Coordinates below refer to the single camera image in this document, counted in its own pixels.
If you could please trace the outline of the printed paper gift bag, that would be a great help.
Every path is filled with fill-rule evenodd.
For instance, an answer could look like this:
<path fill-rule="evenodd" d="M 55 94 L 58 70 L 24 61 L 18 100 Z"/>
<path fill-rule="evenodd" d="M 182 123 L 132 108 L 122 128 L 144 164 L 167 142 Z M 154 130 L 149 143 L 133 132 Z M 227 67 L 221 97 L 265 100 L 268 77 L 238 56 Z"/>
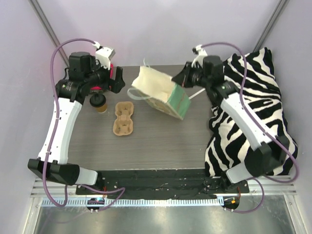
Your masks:
<path fill-rule="evenodd" d="M 172 76 L 148 65 L 139 68 L 127 95 L 133 100 L 144 100 L 151 107 L 183 120 L 191 101 L 184 89 L 172 81 Z"/>

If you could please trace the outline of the black plastic cup lid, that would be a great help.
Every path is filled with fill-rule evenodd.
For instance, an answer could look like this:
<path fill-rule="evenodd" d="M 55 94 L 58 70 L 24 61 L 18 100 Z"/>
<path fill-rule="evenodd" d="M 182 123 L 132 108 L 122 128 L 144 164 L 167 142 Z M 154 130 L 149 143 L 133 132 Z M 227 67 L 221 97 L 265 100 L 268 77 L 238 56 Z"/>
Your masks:
<path fill-rule="evenodd" d="M 106 97 L 103 94 L 93 94 L 89 100 L 92 107 L 99 108 L 106 104 Z"/>

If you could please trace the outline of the brown paper coffee cup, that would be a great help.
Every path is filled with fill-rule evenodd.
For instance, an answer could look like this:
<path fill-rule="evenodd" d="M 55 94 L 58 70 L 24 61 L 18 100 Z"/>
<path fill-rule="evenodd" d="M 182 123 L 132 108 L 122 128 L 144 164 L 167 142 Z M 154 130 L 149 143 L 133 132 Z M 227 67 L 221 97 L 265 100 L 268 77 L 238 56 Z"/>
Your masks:
<path fill-rule="evenodd" d="M 108 107 L 107 103 L 104 103 L 101 106 L 96 107 L 96 111 L 100 114 L 105 113 L 107 111 L 107 107 Z"/>

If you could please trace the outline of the tan cloth lump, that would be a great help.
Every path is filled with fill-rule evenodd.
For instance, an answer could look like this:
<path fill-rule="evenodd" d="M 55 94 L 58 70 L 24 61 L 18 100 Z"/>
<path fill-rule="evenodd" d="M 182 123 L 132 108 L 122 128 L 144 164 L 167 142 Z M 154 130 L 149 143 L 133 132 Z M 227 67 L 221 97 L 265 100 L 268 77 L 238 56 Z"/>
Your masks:
<path fill-rule="evenodd" d="M 113 133 L 116 136 L 128 136 L 133 132 L 133 121 L 131 116 L 134 113 L 134 105 L 130 101 L 118 102 L 115 105 L 116 119 L 113 125 Z"/>

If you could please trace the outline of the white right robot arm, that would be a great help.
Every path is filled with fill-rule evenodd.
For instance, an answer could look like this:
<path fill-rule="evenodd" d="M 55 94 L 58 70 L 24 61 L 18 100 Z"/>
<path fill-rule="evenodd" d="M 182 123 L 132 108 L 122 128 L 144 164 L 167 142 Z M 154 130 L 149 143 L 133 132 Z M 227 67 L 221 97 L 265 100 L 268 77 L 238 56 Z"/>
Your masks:
<path fill-rule="evenodd" d="M 202 56 L 202 63 L 187 62 L 181 72 L 171 79 L 184 88 L 205 88 L 211 103 L 218 105 L 237 124 L 252 151 L 244 161 L 221 174 L 220 187 L 230 193 L 240 182 L 263 176 L 282 166 L 286 160 L 283 150 L 289 146 L 286 136 L 277 136 L 244 103 L 239 88 L 224 78 L 223 63 L 218 56 Z"/>

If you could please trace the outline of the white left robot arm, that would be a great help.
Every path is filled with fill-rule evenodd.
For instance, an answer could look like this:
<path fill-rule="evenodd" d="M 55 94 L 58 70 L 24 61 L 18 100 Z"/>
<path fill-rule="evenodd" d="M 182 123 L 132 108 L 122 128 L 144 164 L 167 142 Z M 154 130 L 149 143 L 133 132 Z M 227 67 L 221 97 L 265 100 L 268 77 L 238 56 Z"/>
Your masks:
<path fill-rule="evenodd" d="M 65 78 L 56 84 L 57 100 L 46 140 L 37 159 L 28 161 L 28 169 L 39 178 L 64 185 L 85 184 L 95 195 L 103 191 L 97 171 L 68 163 L 68 148 L 75 121 L 91 89 L 100 87 L 117 94 L 125 86 L 121 67 L 116 68 L 115 79 L 111 78 L 114 55 L 114 49 L 103 47 L 93 56 L 87 52 L 69 56 Z"/>

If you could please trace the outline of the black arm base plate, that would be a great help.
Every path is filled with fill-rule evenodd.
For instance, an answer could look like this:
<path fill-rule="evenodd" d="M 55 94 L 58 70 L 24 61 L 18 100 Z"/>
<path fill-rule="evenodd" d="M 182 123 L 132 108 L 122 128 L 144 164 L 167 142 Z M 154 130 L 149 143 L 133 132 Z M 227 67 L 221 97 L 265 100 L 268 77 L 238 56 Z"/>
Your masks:
<path fill-rule="evenodd" d="M 106 170 L 97 190 L 112 191 L 124 187 L 123 199 L 167 200 L 167 199 L 211 199 L 217 194 L 247 194 L 249 186 L 243 180 L 235 185 L 220 177 L 209 177 L 200 169 L 149 169 Z"/>

